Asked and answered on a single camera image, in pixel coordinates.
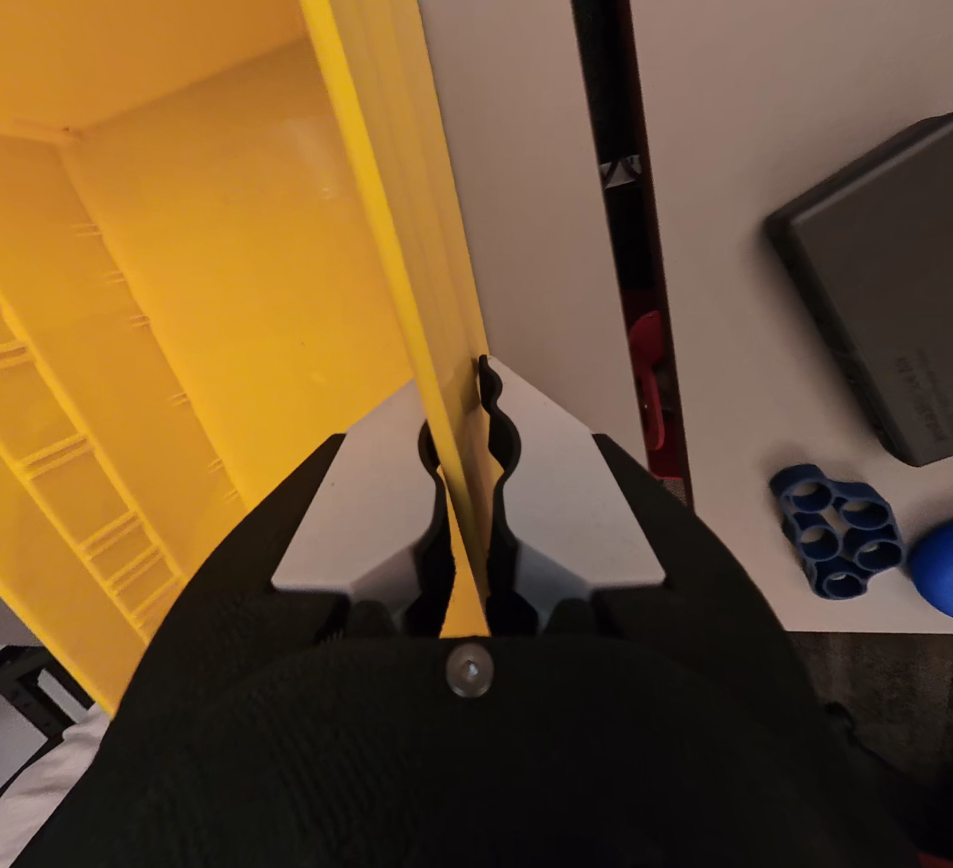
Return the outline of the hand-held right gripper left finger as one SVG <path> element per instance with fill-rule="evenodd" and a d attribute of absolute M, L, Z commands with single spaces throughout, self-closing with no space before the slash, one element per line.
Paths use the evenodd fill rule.
<path fill-rule="evenodd" d="M 447 510 L 428 431 L 414 381 L 347 430 L 272 576 L 276 589 L 421 596 L 425 542 Z"/>

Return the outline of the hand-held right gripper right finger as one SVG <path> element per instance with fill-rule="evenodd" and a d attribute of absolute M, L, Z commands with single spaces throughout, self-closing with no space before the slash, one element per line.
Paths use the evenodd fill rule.
<path fill-rule="evenodd" d="M 502 361 L 478 361 L 494 484 L 489 607 L 659 587 L 664 571 L 589 428 Z"/>

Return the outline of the yellow plastic bin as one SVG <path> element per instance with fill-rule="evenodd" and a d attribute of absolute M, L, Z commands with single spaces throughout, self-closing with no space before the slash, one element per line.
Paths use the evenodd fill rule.
<path fill-rule="evenodd" d="M 113 715 L 208 555 L 411 382 L 472 562 L 488 350 L 417 0 L 1 0 L 2 598 Z"/>

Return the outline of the blue ball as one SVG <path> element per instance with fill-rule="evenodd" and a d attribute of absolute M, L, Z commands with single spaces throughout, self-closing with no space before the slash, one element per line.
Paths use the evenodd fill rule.
<path fill-rule="evenodd" d="M 911 547 L 908 571 L 918 594 L 952 616 L 952 520 L 926 531 Z"/>

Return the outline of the black case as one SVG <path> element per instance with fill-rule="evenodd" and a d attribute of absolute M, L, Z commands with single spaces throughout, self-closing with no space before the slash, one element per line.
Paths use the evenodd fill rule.
<path fill-rule="evenodd" d="M 952 453 L 952 115 L 920 120 L 769 214 L 766 239 L 884 449 Z"/>

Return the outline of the white cloth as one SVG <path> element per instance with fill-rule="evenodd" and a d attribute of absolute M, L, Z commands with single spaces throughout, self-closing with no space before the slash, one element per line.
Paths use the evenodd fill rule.
<path fill-rule="evenodd" d="M 27 766 L 2 793 L 2 866 L 12 865 L 87 772 L 110 723 L 110 715 L 93 705 L 65 730 L 56 747 Z"/>

